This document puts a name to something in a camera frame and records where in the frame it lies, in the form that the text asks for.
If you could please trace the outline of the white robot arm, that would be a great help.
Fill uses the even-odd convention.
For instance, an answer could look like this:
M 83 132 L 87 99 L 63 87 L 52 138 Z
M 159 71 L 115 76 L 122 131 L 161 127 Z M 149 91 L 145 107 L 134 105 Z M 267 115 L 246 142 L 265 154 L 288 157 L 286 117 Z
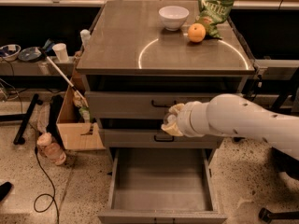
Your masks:
M 162 130 L 173 136 L 255 139 L 299 159 L 299 118 L 268 111 L 234 94 L 173 105 Z

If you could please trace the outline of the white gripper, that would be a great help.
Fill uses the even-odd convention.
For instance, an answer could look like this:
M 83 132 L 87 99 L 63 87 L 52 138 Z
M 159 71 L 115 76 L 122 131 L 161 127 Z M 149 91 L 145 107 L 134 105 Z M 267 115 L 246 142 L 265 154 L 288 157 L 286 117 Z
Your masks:
M 200 102 L 195 101 L 172 105 L 168 111 L 171 114 L 177 114 L 177 124 L 163 124 L 162 130 L 172 136 L 201 137 L 201 134 L 195 131 L 191 123 L 192 110 L 200 104 Z

